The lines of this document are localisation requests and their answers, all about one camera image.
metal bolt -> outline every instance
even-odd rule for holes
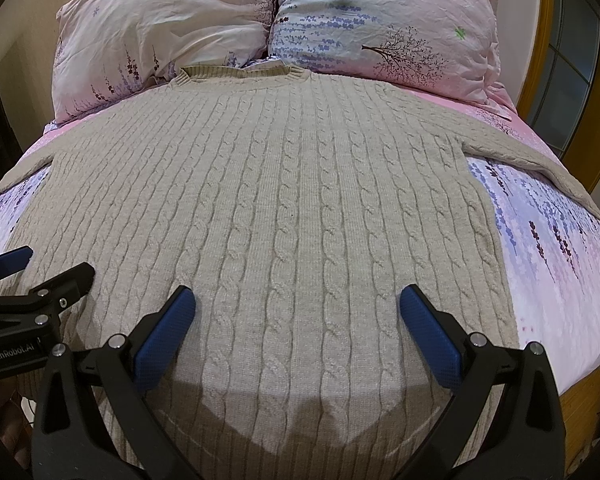
[[[529,343],[529,350],[536,355],[542,355],[544,353],[544,347],[538,341]]]
[[[126,337],[123,334],[112,335],[109,338],[109,346],[111,348],[120,348],[126,341]]]
[[[51,354],[55,357],[60,357],[62,354],[64,354],[65,350],[66,346],[64,346],[62,343],[58,343],[51,349]]]
[[[480,332],[474,332],[469,336],[469,341],[474,346],[483,347],[487,344],[487,336]]]

beige cable-knit sweater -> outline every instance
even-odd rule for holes
[[[465,154],[542,171],[600,213],[535,150],[390,84],[187,72],[8,173],[0,191],[52,163],[10,240],[34,257],[0,294],[92,264],[65,320],[79,349],[190,286],[196,320],[149,402],[206,479],[390,478],[448,400],[398,316],[401,289],[418,283],[468,332],[518,344],[493,207]]]

pink pillowcase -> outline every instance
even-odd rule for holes
[[[65,123],[170,80],[243,66],[266,49],[275,0],[71,0],[58,11],[52,97]]]
[[[398,83],[506,114],[497,0],[280,0],[269,53],[316,72]]]

